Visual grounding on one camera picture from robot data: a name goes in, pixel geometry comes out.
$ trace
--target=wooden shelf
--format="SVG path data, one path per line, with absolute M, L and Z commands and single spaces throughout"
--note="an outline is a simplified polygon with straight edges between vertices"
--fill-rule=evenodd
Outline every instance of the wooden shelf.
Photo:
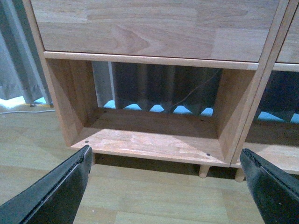
M 253 122 L 244 148 L 290 174 L 299 174 L 299 125 L 280 122 Z M 231 167 L 240 168 L 240 161 Z
M 99 108 L 72 147 L 86 144 L 95 153 L 229 167 L 210 117 Z

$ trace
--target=wooden panel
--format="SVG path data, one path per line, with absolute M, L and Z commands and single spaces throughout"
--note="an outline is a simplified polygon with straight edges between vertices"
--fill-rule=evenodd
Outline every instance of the wooden panel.
M 48 51 L 257 62 L 278 0 L 32 0 Z
M 99 108 L 72 147 L 103 154 L 227 167 L 212 118 Z
M 298 124 L 255 121 L 243 146 L 284 171 L 299 174 Z
M 299 64 L 275 63 L 274 71 L 299 71 Z
M 277 62 L 299 64 L 299 10 L 297 10 Z
M 92 65 L 90 61 L 60 59 L 47 59 L 47 64 L 64 139 L 70 146 L 98 108 Z
M 258 63 L 255 62 L 234 62 L 234 61 L 216 61 L 216 60 L 186 59 L 186 58 L 173 58 L 173 57 L 71 53 L 71 52 L 57 52 L 57 51 L 45 51 L 44 56 L 46 58 L 71 59 L 71 60 L 166 64 L 166 65 L 182 65 L 182 66 L 194 66 L 194 67 L 243 69 L 243 70 L 256 70 L 258 67 Z
M 247 115 L 247 119 L 242 130 L 239 142 L 237 144 L 232 164 L 236 164 L 240 157 L 243 143 L 250 129 L 253 118 L 256 114 L 258 105 L 261 101 L 263 92 L 266 88 L 270 74 L 274 67 L 275 61 L 278 57 L 279 51 L 287 34 L 288 28 L 291 24 L 292 18 L 295 14 L 298 0 L 290 0 L 289 2 L 280 1 L 278 9 L 275 13 L 272 26 L 267 37 L 261 59 L 259 60 L 259 66 L 255 74 L 255 80 L 252 84 L 253 88 L 250 95 L 253 98 L 248 102 L 251 106 Z
M 221 76 L 213 117 L 225 162 L 233 157 L 250 109 L 247 100 L 254 74 L 249 70 L 223 70 Z

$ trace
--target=wooden furniture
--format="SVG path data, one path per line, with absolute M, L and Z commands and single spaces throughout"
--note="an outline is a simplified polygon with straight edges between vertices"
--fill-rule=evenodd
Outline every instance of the wooden furniture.
M 23 3 L 65 143 L 74 148 L 200 164 L 201 177 L 209 166 L 239 168 L 272 69 L 299 71 L 298 51 L 289 51 L 298 44 L 297 16 L 287 34 L 298 0 Z M 223 68 L 214 114 L 98 108 L 91 61 Z

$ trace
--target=open cubby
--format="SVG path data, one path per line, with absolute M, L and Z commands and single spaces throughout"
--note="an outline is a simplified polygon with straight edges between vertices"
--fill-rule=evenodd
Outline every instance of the open cubby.
M 203 117 L 99 108 L 91 61 L 47 62 L 68 146 L 229 167 L 254 71 L 223 69 L 213 116 Z

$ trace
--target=shelf edge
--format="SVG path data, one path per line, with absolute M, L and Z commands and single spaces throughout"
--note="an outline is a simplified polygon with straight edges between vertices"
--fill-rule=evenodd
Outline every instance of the shelf edge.
M 74 53 L 74 52 L 57 52 L 57 51 L 45 51 L 44 56 L 45 58 L 51 58 L 51 59 L 111 61 L 111 62 L 124 62 L 124 63 L 147 63 L 147 64 L 181 65 L 181 66 L 208 67 L 208 68 L 241 69 L 241 70 L 257 70 L 258 67 L 258 63 L 255 62 L 237 62 L 237 61 L 220 61 L 220 60 L 153 57 L 153 56 L 111 55 L 111 54 L 94 54 L 94 53 Z

